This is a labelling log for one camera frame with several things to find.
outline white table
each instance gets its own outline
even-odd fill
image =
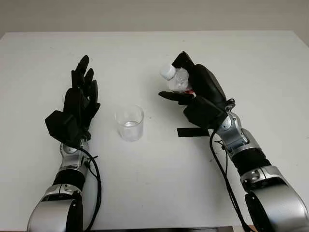
[[[176,128],[193,125],[184,107],[158,96],[167,90],[161,65],[183,50],[236,99],[243,127],[309,205],[309,49],[293,32],[7,33],[0,40],[0,229],[25,230],[54,180],[59,142],[44,119],[62,110],[70,71],[85,54],[101,103],[90,128],[104,185],[93,229],[239,225],[209,139],[178,138]],[[129,103],[145,111],[144,136],[133,143],[120,139],[113,119],[116,105]],[[228,175],[251,223],[231,162]],[[96,191],[88,175],[85,225]]]

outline clear plastic bottle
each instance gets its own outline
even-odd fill
[[[176,93],[188,93],[191,91],[189,73],[186,69],[176,69],[171,64],[168,64],[162,67],[160,74],[168,81],[168,87],[171,91]]]

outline clear plastic cup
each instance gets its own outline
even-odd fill
[[[126,141],[136,141],[143,135],[144,112],[137,105],[131,105],[119,109],[115,113],[117,129]]]

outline black wire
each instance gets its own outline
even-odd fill
[[[95,177],[95,179],[97,179],[97,175],[95,175],[95,174],[93,173],[93,171],[91,170],[90,162],[89,162],[88,170],[89,170],[89,172]]]
[[[225,175],[227,177],[227,164],[228,164],[228,158],[227,158],[227,151],[225,150]]]
[[[235,211],[237,213],[237,216],[238,216],[238,218],[239,218],[239,220],[241,222],[241,225],[242,225],[244,231],[245,232],[255,232],[247,225],[247,223],[243,219],[243,216],[241,214],[241,211],[240,211],[240,208],[238,206],[238,203],[237,203],[236,197],[234,195],[234,192],[232,190],[232,187],[231,187],[231,185],[230,185],[230,183],[229,183],[229,181],[227,179],[227,176],[226,176],[226,174],[225,174],[225,172],[223,170],[223,167],[222,167],[222,165],[221,165],[221,163],[220,163],[216,153],[214,152],[214,149],[213,149],[213,146],[212,146],[212,141],[213,141],[213,137],[214,137],[215,133],[216,133],[216,130],[214,130],[213,133],[210,136],[209,145],[210,145],[210,148],[211,148],[212,155],[213,155],[214,159],[216,160],[216,163],[217,163],[217,165],[218,165],[218,167],[219,167],[219,169],[220,169],[220,171],[222,173],[222,176],[223,176],[223,178],[225,180],[225,185],[226,185],[229,197],[230,197],[230,199],[232,201],[232,205],[233,205],[233,207],[234,207],[234,209],[235,209]]]
[[[97,216],[97,214],[98,214],[98,210],[100,209],[100,206],[101,206],[101,201],[102,201],[101,177],[100,177],[100,172],[99,172],[99,169],[98,169],[98,165],[97,165],[95,159],[92,157],[92,155],[91,155],[88,151],[86,151],[85,149],[83,149],[83,148],[77,147],[76,149],[78,149],[78,150],[84,152],[84,153],[88,156],[88,158],[90,159],[89,164],[90,164],[90,162],[93,162],[93,166],[95,167],[96,174],[97,174],[97,175],[95,175],[95,174],[91,171],[90,166],[89,166],[89,170],[90,170],[91,174],[97,179],[97,184],[98,184],[97,201],[96,201],[95,210],[94,210],[94,212],[93,212],[93,216],[92,216],[92,218],[91,218],[91,221],[90,221],[88,227],[87,227],[86,230],[85,230],[85,232],[89,232],[89,231],[91,230],[91,227],[92,227],[92,225],[93,225],[95,219],[96,219],[96,216]]]
[[[225,151],[225,175],[227,176],[227,164],[228,164],[228,158],[227,158],[227,150],[223,143],[221,143],[222,140],[214,141],[215,143],[218,143],[222,146],[222,149]]]

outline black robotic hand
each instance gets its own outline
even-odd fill
[[[85,55],[72,70],[72,88],[66,93],[63,112],[55,110],[45,119],[50,135],[71,147],[79,147],[82,139],[90,139],[89,125],[100,107],[93,69],[86,73],[88,63]]]
[[[203,128],[214,129],[226,119],[226,111],[235,106],[233,100],[226,100],[225,94],[215,76],[203,65],[195,65],[188,54],[181,52],[172,65],[186,69],[189,73],[189,84],[193,94],[160,92],[163,98],[178,101],[179,105],[187,105],[183,113],[188,120]]]

